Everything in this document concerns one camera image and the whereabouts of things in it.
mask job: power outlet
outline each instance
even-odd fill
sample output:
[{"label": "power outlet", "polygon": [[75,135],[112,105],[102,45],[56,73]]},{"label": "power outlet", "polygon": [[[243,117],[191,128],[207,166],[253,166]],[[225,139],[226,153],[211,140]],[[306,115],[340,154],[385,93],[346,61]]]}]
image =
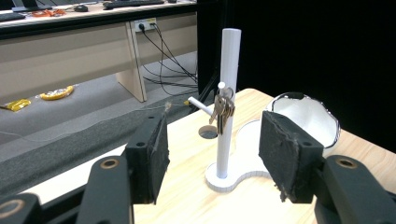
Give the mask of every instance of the power outlet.
[{"label": "power outlet", "polygon": [[143,24],[145,26],[145,31],[147,30],[153,30],[155,29],[154,25],[152,24],[157,24],[157,19],[155,18],[150,18],[150,19],[144,19],[144,20],[139,20],[139,21],[134,21],[134,28],[137,32],[142,32],[140,29],[140,24]]}]

